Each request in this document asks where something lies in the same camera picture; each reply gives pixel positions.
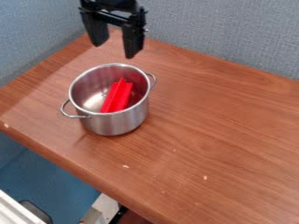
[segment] metal pot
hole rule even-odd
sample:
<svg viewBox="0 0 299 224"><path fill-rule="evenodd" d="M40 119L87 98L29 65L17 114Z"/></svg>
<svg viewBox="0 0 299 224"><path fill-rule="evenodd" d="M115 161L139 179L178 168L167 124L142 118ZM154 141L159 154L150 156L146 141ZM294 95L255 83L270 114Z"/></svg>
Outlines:
<svg viewBox="0 0 299 224"><path fill-rule="evenodd" d="M134 83L128 107L114 113L99 113L108 89L124 77ZM148 115L148 94L156 78L139 68L126 64L96 66L84 72L70 85L70 99L63 103L60 112L68 118L79 118L83 127L103 136L126 134L139 127ZM78 110L76 115L64 111L68 103Z"/></svg>

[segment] gray wall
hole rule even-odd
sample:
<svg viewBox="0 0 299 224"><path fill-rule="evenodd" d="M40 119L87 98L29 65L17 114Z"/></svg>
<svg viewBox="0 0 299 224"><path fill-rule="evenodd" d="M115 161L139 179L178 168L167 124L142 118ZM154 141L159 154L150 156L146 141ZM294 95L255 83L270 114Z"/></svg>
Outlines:
<svg viewBox="0 0 299 224"><path fill-rule="evenodd" d="M151 38L299 79L298 0L139 2ZM0 85L82 34L78 7L79 0L0 2Z"/></svg>

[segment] pot handle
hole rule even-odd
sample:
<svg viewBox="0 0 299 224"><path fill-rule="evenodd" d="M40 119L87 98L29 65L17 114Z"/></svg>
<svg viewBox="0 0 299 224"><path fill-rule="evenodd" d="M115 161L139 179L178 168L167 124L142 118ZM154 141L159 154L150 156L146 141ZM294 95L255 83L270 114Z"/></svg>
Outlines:
<svg viewBox="0 0 299 224"><path fill-rule="evenodd" d="M154 82L152 82L152 85L151 85L151 89L152 89L154 86L155 86L155 83L156 83L156 78L155 78L155 76L151 73L146 73L146 75L151 76L152 79L154 79Z"/></svg>
<svg viewBox="0 0 299 224"><path fill-rule="evenodd" d="M68 99L60 106L60 112L64 116L67 116L68 118L91 118L90 115L70 115L66 113L64 108L67 106L67 104L71 102L71 99Z"/></svg>

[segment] wooden tabletop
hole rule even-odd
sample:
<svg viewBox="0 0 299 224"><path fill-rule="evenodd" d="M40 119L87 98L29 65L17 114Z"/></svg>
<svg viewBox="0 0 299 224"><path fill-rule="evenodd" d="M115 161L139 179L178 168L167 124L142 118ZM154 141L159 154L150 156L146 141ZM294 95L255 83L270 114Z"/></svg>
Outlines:
<svg viewBox="0 0 299 224"><path fill-rule="evenodd" d="M127 60L111 36L99 48L83 36L0 89L0 130L152 223L298 223L299 82L151 39ZM142 127L106 137L60 106L111 62L158 84Z"/></svg>

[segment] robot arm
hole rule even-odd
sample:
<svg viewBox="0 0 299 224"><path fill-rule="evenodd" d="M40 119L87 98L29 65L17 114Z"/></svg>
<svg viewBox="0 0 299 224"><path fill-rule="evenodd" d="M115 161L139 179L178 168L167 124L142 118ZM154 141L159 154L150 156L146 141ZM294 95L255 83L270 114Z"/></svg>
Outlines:
<svg viewBox="0 0 299 224"><path fill-rule="evenodd" d="M108 24L122 27L126 57L132 59L143 50L146 39L146 9L136 0L80 0L80 15L88 37L95 46L108 40ZM120 17L112 11L130 12Z"/></svg>

